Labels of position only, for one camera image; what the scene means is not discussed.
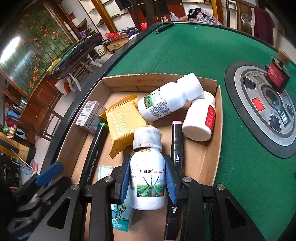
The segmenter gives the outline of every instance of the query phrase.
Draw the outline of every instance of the white bottle cap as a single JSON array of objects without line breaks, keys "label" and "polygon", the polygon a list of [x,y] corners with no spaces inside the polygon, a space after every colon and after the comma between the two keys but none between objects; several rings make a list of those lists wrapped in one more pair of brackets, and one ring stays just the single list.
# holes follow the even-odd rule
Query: white bottle cap
[{"label": "white bottle cap", "polygon": [[194,73],[185,75],[178,79],[177,82],[180,83],[180,87],[183,89],[188,101],[193,101],[204,93],[202,85]]},{"label": "white bottle cap", "polygon": [[207,92],[207,91],[205,91],[203,93],[203,95],[201,97],[199,97],[198,99],[206,99],[206,100],[210,101],[213,105],[215,105],[215,103],[216,103],[215,97],[210,92]]},{"label": "white bottle cap", "polygon": [[159,129],[152,126],[145,126],[135,130],[133,136],[133,151],[137,148],[145,147],[156,147],[160,151],[163,150]]}]

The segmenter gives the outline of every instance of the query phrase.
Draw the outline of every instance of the wooden drawer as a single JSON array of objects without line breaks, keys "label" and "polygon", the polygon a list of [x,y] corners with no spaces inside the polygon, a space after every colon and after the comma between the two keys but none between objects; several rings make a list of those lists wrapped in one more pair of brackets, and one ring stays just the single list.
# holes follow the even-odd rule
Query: wooden drawer
[{"label": "wooden drawer", "polygon": [[120,47],[122,47],[124,44],[126,44],[127,42],[128,42],[128,37],[122,38],[122,39],[119,39],[119,40],[114,40],[114,41],[112,41],[110,43],[110,45],[107,46],[107,49],[109,51],[117,50]]}]

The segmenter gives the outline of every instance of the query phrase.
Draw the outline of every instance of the floor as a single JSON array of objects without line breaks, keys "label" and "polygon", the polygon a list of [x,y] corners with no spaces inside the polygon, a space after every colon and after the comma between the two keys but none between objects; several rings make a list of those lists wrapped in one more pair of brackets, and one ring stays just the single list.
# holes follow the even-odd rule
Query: floor
[{"label": "floor", "polygon": [[[103,64],[107,61],[108,58],[110,58],[112,56],[112,53],[107,53],[105,55],[103,55],[101,57],[101,59],[97,59],[96,62]],[[94,65],[90,65],[90,67],[92,68],[92,70],[95,72],[95,70],[99,69],[99,67],[94,66]],[[88,77],[88,75],[91,75],[92,73],[88,74],[86,72],[81,73],[77,79],[81,85],[81,88],[83,88],[84,84],[86,83],[86,81],[83,81],[85,78]],[[57,112],[58,114],[60,114],[61,116],[64,116],[65,113],[67,112],[68,108],[70,107],[70,105],[72,104],[73,100],[75,99],[77,95],[77,92],[73,92],[71,91],[67,96],[62,96],[59,100],[59,102],[57,103],[56,107],[54,108],[54,111]],[[47,133],[52,133],[56,123],[57,123],[58,119],[54,118],[48,128],[48,132]],[[50,145],[50,141],[45,140],[43,138],[40,137],[36,137],[36,154],[34,157],[34,161],[36,163],[38,163],[38,173],[40,173],[43,161],[44,161],[44,157],[46,155],[46,152],[48,150],[48,147]],[[31,174],[27,174],[25,172],[21,172],[21,177],[20,177],[20,182],[21,184],[25,183],[29,178],[31,177]]]}]

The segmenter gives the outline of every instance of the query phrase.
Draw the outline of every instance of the cardboard flap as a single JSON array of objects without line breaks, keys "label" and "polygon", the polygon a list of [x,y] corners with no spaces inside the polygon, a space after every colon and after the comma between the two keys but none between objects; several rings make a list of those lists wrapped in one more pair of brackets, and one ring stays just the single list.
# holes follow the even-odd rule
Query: cardboard flap
[{"label": "cardboard flap", "polygon": [[[180,74],[125,74],[102,78],[103,83],[113,91],[151,92],[169,82],[177,82]],[[198,77],[204,91],[216,95],[217,81]]]}]

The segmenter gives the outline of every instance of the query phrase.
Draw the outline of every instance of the dark red cloth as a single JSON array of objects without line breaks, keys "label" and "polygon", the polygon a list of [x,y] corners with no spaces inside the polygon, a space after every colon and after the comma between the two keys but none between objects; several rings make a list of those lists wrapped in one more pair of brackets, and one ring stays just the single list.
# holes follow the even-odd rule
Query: dark red cloth
[{"label": "dark red cloth", "polygon": [[274,22],[269,13],[261,8],[256,7],[254,36],[273,46],[274,33],[272,29],[274,27]]}]

